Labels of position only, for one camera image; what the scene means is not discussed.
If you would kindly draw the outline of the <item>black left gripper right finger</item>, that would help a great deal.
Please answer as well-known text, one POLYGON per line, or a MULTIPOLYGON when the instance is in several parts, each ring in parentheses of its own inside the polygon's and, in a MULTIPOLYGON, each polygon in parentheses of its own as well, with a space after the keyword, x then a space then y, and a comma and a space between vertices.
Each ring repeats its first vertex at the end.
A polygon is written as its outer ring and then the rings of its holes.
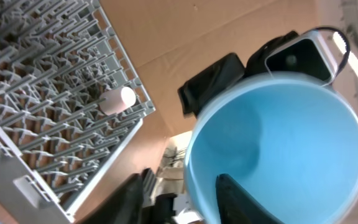
POLYGON ((216 199, 222 224, 282 224, 229 174, 217 176, 216 199))

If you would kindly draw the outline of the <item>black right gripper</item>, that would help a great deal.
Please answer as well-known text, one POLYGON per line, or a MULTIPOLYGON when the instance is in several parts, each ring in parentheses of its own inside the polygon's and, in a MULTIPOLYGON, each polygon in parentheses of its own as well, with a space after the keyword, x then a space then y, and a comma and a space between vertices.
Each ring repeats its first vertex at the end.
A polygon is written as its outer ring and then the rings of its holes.
POLYGON ((292 30, 265 43, 243 64, 239 56, 228 53, 178 89, 183 115, 198 116, 200 111, 218 94, 245 78, 267 71, 265 59, 278 47, 297 38, 299 33, 292 30))

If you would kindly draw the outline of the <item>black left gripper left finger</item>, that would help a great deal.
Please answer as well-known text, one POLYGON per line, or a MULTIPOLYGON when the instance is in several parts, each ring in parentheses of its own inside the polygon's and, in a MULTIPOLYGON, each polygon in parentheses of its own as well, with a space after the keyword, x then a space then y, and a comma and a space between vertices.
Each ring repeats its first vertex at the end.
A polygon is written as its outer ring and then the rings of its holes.
POLYGON ((154 173, 132 174, 82 223, 141 223, 142 209, 152 205, 154 173))

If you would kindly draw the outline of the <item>light blue plastic cup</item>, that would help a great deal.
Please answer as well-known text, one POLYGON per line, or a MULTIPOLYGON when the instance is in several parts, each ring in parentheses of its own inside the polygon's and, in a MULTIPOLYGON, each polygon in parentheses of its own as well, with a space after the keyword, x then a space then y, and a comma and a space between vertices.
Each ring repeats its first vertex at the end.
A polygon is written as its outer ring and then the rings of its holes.
POLYGON ((358 199, 358 117, 316 79, 248 78, 201 110, 186 152, 186 190, 208 223, 221 221, 220 174, 281 222, 337 223, 358 199))

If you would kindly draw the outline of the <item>pink plastic cup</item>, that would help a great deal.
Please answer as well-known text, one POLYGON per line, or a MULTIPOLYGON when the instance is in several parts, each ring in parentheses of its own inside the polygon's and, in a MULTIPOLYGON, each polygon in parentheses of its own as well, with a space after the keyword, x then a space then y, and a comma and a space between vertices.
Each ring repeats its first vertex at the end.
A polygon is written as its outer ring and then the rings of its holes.
POLYGON ((106 115, 119 114, 136 103, 135 91, 127 86, 106 91, 100 98, 103 101, 99 104, 99 107, 106 115))

